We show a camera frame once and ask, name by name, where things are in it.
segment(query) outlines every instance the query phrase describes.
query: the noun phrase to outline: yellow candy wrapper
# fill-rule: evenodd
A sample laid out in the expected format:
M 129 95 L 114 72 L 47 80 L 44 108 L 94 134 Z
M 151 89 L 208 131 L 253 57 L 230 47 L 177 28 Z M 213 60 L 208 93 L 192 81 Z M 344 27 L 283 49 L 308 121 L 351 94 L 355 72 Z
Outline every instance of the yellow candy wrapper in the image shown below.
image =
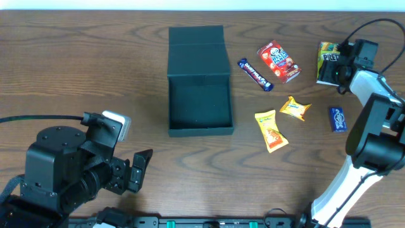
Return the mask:
M 304 120 L 304 114 L 311 104 L 302 105 L 297 103 L 292 96 L 289 96 L 289 100 L 281 107 L 280 112 L 292 115 L 302 121 Z
M 284 136 L 281 135 L 281 133 L 278 131 L 278 127 L 276 125 L 275 110 L 265 113 L 256 113 L 254 114 L 254 117 L 258 121 L 269 153 L 289 143 L 286 138 L 284 138 Z

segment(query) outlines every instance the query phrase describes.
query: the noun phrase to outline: box lid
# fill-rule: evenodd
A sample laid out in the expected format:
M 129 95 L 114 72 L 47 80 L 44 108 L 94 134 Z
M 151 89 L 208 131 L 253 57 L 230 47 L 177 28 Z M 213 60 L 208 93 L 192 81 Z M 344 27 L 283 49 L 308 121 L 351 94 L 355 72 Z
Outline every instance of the box lid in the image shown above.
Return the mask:
M 230 75 L 223 26 L 169 28 L 168 77 Z

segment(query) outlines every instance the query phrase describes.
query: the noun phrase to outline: open box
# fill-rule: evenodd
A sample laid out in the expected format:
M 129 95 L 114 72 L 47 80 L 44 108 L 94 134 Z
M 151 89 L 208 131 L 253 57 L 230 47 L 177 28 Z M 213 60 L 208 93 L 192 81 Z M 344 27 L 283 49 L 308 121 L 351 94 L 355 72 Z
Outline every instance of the open box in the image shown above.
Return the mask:
M 222 26 L 169 28 L 169 136 L 234 131 Z

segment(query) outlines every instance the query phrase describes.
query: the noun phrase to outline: red snack package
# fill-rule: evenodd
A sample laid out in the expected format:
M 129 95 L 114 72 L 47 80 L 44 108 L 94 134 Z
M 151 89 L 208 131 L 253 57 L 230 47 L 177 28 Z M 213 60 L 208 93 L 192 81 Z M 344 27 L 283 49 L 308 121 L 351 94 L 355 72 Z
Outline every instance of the red snack package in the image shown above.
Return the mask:
M 282 83 L 287 83 L 301 72 L 298 65 L 294 63 L 277 41 L 271 41 L 259 49 L 258 54 Z

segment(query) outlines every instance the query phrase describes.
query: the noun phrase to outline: white backdrop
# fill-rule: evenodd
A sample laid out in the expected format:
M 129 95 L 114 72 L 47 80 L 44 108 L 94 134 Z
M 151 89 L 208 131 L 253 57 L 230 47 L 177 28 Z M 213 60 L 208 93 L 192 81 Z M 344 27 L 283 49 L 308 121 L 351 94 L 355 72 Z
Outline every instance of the white backdrop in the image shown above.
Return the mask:
M 405 11 L 405 0 L 0 0 L 3 10 Z

